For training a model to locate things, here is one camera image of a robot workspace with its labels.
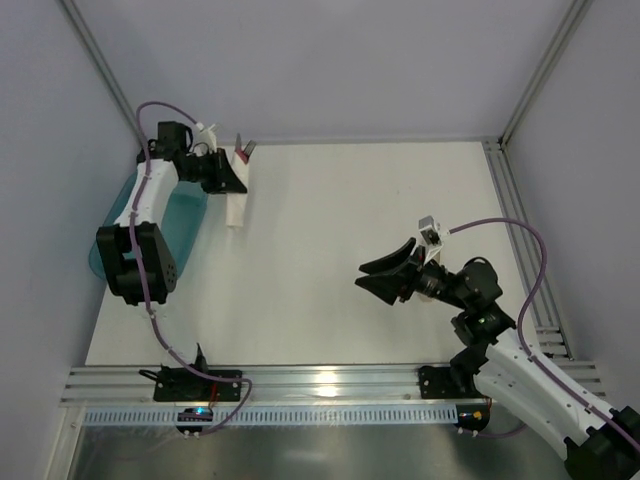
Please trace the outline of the iridescent pink spoon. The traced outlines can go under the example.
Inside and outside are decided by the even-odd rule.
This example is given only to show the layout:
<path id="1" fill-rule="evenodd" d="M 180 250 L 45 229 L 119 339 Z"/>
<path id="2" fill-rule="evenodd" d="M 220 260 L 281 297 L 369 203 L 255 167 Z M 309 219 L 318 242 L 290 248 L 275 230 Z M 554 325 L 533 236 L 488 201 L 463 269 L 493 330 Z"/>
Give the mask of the iridescent pink spoon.
<path id="1" fill-rule="evenodd" d="M 246 154 L 244 150 L 237 150 L 236 154 L 244 164 L 249 163 L 249 156 Z"/>

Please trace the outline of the black fork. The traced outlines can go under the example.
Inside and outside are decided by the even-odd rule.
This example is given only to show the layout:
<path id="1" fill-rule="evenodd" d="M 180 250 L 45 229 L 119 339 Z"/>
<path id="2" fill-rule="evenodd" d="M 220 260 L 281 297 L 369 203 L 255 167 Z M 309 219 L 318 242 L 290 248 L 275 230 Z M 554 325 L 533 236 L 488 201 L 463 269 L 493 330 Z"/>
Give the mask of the black fork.
<path id="1" fill-rule="evenodd" d="M 255 142 L 255 141 L 253 141 L 253 140 L 249 141 L 249 142 L 246 144 L 246 146 L 245 146 L 245 148 L 244 148 L 244 150 L 243 150 L 244 154 L 245 154 L 247 157 L 250 157 L 250 156 L 251 156 L 251 154 L 253 153 L 253 151 L 254 151 L 255 147 L 256 147 L 256 142 Z"/>

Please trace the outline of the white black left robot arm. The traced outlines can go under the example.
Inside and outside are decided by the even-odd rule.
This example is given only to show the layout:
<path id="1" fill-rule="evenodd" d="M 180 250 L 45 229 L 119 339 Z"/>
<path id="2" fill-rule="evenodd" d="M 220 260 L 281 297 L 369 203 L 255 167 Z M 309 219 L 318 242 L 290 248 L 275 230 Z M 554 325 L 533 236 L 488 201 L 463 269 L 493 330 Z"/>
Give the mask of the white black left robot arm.
<path id="1" fill-rule="evenodd" d="M 96 233 L 94 259 L 113 295 L 128 305 L 166 302 L 185 269 L 209 198 L 247 194 L 254 147 L 238 141 L 228 154 L 213 127 L 158 124 Z"/>

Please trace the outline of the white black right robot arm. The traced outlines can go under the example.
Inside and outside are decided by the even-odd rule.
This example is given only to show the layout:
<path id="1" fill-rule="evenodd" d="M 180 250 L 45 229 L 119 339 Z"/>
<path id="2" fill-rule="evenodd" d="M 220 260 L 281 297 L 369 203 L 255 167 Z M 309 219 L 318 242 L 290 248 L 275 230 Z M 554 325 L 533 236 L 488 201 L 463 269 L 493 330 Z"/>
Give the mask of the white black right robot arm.
<path id="1" fill-rule="evenodd" d="M 620 410 L 527 343 L 498 305 L 491 263 L 475 257 L 448 271 L 415 239 L 360 265 L 357 286 L 392 305 L 415 293 L 459 309 L 452 324 L 464 349 L 449 363 L 453 383 L 503 404 L 543 438 L 573 479 L 631 479 L 639 472 L 639 414 Z"/>

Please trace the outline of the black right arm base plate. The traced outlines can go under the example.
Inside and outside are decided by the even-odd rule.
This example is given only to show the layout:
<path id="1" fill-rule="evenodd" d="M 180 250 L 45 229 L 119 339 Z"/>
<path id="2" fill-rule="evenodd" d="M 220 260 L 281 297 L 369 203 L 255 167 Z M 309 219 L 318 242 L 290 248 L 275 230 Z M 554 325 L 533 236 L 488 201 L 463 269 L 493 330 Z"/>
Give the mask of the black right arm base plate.
<path id="1" fill-rule="evenodd" d="M 478 399 L 470 375 L 451 366 L 422 366 L 417 370 L 420 396 L 425 400 Z"/>

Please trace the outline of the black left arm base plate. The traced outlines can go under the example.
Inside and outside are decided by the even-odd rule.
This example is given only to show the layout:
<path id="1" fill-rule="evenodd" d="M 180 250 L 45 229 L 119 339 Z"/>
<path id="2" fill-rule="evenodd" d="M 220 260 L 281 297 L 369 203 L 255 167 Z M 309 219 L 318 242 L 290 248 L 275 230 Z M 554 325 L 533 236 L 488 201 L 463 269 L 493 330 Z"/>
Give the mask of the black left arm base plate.
<path id="1" fill-rule="evenodd" d="M 139 374 L 155 383 L 153 400 L 155 402 L 239 402 L 241 393 L 241 370 L 209 370 L 209 376 L 230 380 L 214 382 L 193 375 L 184 368 L 162 366 L 157 372 L 139 371 Z"/>

